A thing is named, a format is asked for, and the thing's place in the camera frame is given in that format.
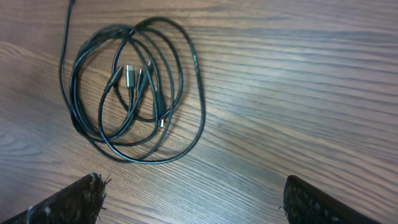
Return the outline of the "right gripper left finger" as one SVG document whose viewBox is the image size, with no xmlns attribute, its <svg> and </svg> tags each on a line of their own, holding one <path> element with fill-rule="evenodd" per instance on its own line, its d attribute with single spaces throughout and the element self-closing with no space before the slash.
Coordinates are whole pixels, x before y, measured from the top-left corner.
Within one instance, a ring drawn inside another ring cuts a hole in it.
<svg viewBox="0 0 398 224">
<path fill-rule="evenodd" d="M 2 224 L 95 224 L 110 181 L 89 173 Z"/>
</svg>

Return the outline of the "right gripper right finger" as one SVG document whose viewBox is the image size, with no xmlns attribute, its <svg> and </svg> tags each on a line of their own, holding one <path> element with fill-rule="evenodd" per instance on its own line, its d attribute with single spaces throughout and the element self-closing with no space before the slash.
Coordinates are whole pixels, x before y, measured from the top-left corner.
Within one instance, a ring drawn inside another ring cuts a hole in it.
<svg viewBox="0 0 398 224">
<path fill-rule="evenodd" d="M 380 224 L 296 175 L 287 177 L 282 208 L 290 224 Z"/>
</svg>

